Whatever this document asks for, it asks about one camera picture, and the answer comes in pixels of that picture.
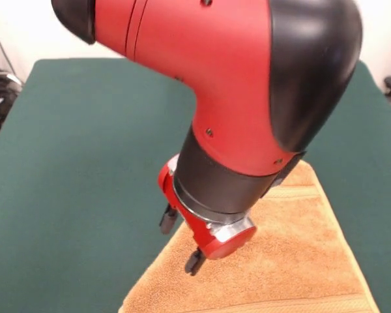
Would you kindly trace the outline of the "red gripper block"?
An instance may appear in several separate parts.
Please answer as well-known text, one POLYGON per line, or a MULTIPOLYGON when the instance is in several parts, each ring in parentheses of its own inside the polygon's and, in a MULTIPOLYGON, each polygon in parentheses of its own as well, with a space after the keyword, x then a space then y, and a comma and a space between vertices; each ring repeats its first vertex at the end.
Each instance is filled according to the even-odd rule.
POLYGON ((178 155, 170 158, 158 174, 158 186, 167 199, 167 207, 159 223, 162 234, 169 234, 178 216, 183 217, 193 232, 198 248, 190 255, 184 267, 185 273, 195 276, 205 262, 225 258, 247 243, 257 231, 248 215, 231 223, 222 224, 204 220, 185 207, 173 186, 178 155))

